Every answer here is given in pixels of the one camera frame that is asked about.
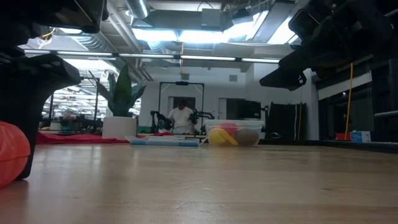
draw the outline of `potted plant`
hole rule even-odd
[[[131,86],[127,65],[120,71],[118,81],[113,73],[108,75],[109,91],[96,78],[95,80],[100,95],[108,101],[108,107],[113,113],[113,117],[104,118],[102,137],[125,139],[126,136],[135,136],[137,122],[129,116],[129,109],[142,96],[146,86],[142,86],[142,82]]]

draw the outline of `red object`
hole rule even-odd
[[[220,128],[224,129],[230,136],[234,136],[238,127],[234,122],[224,122],[220,124]]]
[[[36,144],[100,144],[100,143],[126,143],[127,140],[103,139],[94,134],[77,134],[72,136],[59,136],[37,132]]]
[[[351,133],[347,133],[347,139],[345,139],[345,133],[336,133],[336,140],[345,140],[345,141],[350,141],[351,140]]]
[[[15,125],[0,121],[0,187],[15,180],[30,154],[25,134]]]

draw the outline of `white planter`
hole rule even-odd
[[[137,121],[135,118],[105,117],[102,130],[102,138],[116,138],[126,140],[126,136],[137,134]]]

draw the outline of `vent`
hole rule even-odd
[[[238,82],[238,75],[229,75],[230,82]]]
[[[189,74],[188,73],[181,74],[181,80],[189,80]]]

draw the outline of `pink ball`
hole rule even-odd
[[[235,132],[238,130],[238,127],[234,122],[221,123],[220,128],[224,129],[232,137],[235,135]]]

